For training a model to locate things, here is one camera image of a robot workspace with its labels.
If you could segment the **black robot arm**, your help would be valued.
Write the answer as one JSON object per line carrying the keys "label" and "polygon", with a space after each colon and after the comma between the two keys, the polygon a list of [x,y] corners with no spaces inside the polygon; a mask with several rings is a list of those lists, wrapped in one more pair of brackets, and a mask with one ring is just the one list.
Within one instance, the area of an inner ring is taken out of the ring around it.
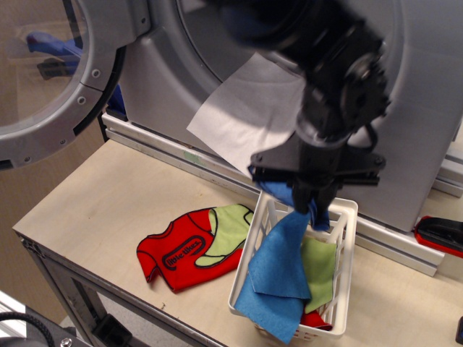
{"label": "black robot arm", "polygon": [[252,179],[322,217],[344,185],[375,186],[386,161],[372,123],[390,103],[381,39],[339,1],[216,1],[231,36],[294,62],[306,85],[291,137],[251,157]]}

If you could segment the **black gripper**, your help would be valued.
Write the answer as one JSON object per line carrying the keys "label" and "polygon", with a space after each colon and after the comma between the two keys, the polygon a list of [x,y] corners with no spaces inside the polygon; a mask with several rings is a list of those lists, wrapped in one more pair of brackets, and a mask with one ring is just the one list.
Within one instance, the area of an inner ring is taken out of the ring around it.
{"label": "black gripper", "polygon": [[311,145],[294,133],[285,143],[255,153],[248,171],[255,182],[292,184],[294,209],[308,213],[314,189],[316,222],[328,218],[328,207],[341,185],[376,185],[386,159],[379,154],[348,145],[346,142]]}

